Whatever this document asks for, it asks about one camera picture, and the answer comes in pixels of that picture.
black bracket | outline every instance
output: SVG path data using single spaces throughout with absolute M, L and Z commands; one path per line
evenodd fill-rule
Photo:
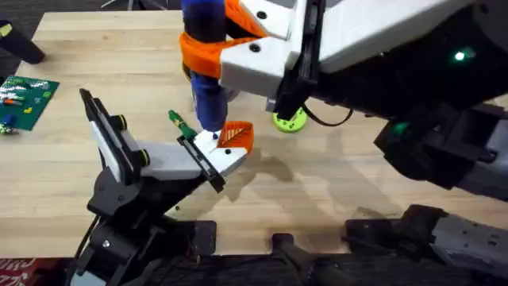
M 290 120 L 318 88 L 321 31 L 325 0 L 307 0 L 303 22 L 302 53 L 294 68 L 287 71 L 277 91 L 274 112 L 278 118 Z
M 176 139 L 190 154 L 192 159 L 201 168 L 202 174 L 214 187 L 217 193 L 224 189 L 225 180 L 215 167 L 206 159 L 206 156 L 199 150 L 193 141 L 187 140 L 184 136 Z

orange gripper pad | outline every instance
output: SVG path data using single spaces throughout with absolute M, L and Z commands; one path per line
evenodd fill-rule
M 225 14 L 242 29 L 258 37 L 265 37 L 263 30 L 240 7 L 238 0 L 225 0 Z M 187 33 L 182 33 L 180 35 L 180 49 L 182 50 L 183 63 L 194 72 L 220 79 L 222 49 L 254 40 L 256 38 L 246 37 L 219 43 L 202 43 Z
M 251 122 L 226 122 L 217 144 L 218 148 L 244 147 L 247 153 L 254 143 L 254 126 Z
M 239 0 L 225 0 L 225 16 L 257 37 L 267 36 L 240 6 Z
M 184 32 L 180 35 L 183 63 L 194 72 L 220 79 L 222 49 L 254 40 L 257 39 L 241 38 L 219 43 L 202 43 Z

screw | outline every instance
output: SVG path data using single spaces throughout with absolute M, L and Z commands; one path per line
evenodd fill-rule
M 479 6 L 479 10 L 483 13 L 483 14 L 489 14 L 490 10 L 489 10 L 489 7 L 485 4 L 482 4 Z
M 267 14 L 264 12 L 264 11 L 259 11 L 256 16 L 259 18 L 259 19 L 266 19 L 267 18 Z
M 250 44 L 248 48 L 253 52 L 260 52 L 261 47 L 258 44 Z

green light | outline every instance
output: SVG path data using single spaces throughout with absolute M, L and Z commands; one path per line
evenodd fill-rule
M 463 61 L 466 59 L 466 54 L 463 52 L 458 52 L 455 54 L 455 60 Z
M 402 135 L 404 133 L 404 131 L 406 131 L 407 127 L 409 127 L 410 123 L 409 122 L 400 122 L 400 123 L 397 123 L 395 124 L 392 128 L 391 128 L 391 132 L 395 133 L 396 135 Z

white panel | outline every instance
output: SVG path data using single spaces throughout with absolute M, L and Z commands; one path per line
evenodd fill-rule
M 240 0 L 240 5 L 267 35 L 283 40 L 287 38 L 289 24 L 293 15 L 292 9 L 265 0 Z M 256 16 L 259 11 L 265 12 L 267 18 L 259 19 Z
M 227 176 L 247 159 L 247 150 L 245 148 L 218 148 L 217 140 L 213 139 L 213 135 L 209 131 L 202 131 L 196 136 L 194 143 L 217 172 Z M 229 149 L 231 153 L 226 154 L 226 149 Z
M 97 127 L 97 124 L 95 122 L 90 122 L 90 124 L 92 126 L 92 136 L 97 142 L 98 148 L 101 150 L 106 166 L 110 167 L 114 179 L 117 182 L 120 182 L 120 166 L 118 165 L 117 160 L 114 158 L 114 155 L 111 152 L 110 147 L 107 145 L 106 140 L 102 136 L 101 131 Z
M 186 180 L 201 174 L 201 168 L 185 148 L 179 144 L 138 141 L 141 149 L 150 156 L 150 165 L 141 170 L 142 176 L 158 180 Z
M 252 52 L 249 49 L 251 44 L 259 45 L 261 50 Z M 288 53 L 287 42 L 274 37 L 226 48 L 221 53 L 220 84 L 271 97 L 284 77 Z
M 305 9 L 307 0 L 296 0 L 293 8 L 293 16 L 290 23 L 290 34 L 288 35 L 289 56 L 286 61 L 286 69 L 291 70 L 302 53 L 303 22 L 305 21 Z
M 335 72 L 423 36 L 474 0 L 343 0 L 325 12 L 320 61 Z

